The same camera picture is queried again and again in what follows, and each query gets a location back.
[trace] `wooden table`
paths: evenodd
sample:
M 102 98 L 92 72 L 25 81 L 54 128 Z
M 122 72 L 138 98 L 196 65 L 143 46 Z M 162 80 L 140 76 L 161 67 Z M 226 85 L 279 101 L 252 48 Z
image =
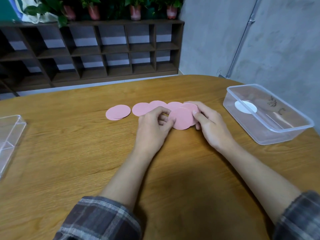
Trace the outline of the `wooden table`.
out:
M 238 82 L 188 75 L 16 97 L 0 117 L 20 114 L 26 133 L 0 181 L 0 238 L 52 239 L 86 195 L 97 195 L 134 145 L 138 118 L 109 121 L 111 106 L 162 100 L 203 101 L 232 135 L 301 190 L 320 192 L 320 138 L 258 145 L 223 107 Z M 195 128 L 173 129 L 154 158 L 135 210 L 144 239 L 268 239 L 270 221 L 238 174 Z

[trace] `white paper circle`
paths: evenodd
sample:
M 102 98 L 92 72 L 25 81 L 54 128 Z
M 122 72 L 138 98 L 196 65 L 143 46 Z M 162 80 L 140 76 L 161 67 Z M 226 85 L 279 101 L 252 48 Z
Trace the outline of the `white paper circle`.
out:
M 252 103 L 250 103 L 250 102 L 248 102 L 248 101 L 243 101 L 243 100 L 242 100 L 242 102 L 243 102 L 244 104 L 246 104 L 246 106 L 248 106 L 254 113 L 257 112 L 257 107 L 256 107 L 254 104 L 252 104 Z M 235 105 L 235 107 L 237 108 L 237 110 L 241 111 L 242 113 L 246 113 L 246 114 L 250 114 L 250 113 L 251 113 L 251 112 L 250 112 L 249 110 L 247 110 L 239 101 L 236 101 L 236 102 L 234 103 L 234 105 Z

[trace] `plastic storage box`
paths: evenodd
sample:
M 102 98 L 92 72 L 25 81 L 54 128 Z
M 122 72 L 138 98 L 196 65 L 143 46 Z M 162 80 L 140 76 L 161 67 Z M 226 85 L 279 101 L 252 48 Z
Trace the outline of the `plastic storage box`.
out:
M 231 86 L 223 106 L 260 145 L 290 141 L 314 122 L 258 84 Z
M 20 115 L 0 118 L 0 179 L 25 127 L 26 122 Z

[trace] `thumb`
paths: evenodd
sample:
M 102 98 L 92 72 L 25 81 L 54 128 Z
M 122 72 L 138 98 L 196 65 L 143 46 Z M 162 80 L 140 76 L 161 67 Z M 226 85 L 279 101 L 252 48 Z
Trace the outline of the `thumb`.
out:
M 202 113 L 198 113 L 197 111 L 192 111 L 193 117 L 199 121 L 199 123 L 201 125 L 203 125 L 204 123 L 208 122 L 209 120 L 207 119 L 207 117 L 205 117 Z
M 169 130 L 174 126 L 174 120 L 173 119 L 170 119 L 168 120 L 168 122 L 166 122 L 163 126 L 162 126 L 162 129 L 165 131 L 165 132 L 169 132 Z

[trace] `plant pot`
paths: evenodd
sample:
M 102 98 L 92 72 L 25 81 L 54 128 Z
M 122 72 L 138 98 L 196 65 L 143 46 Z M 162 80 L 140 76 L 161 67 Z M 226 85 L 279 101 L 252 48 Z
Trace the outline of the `plant pot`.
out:
M 64 12 L 65 12 L 65 16 L 68 20 L 70 21 L 74 21 L 76 19 L 76 13 L 74 12 L 74 10 L 72 9 L 72 7 L 68 6 L 68 5 L 64 5 L 63 6 Z
M 100 20 L 100 13 L 98 6 L 88 5 L 88 11 L 92 20 Z
M 174 6 L 167 6 L 167 16 L 168 19 L 176 19 L 178 13 L 178 9 Z
M 141 6 L 130 5 L 131 20 L 141 20 Z

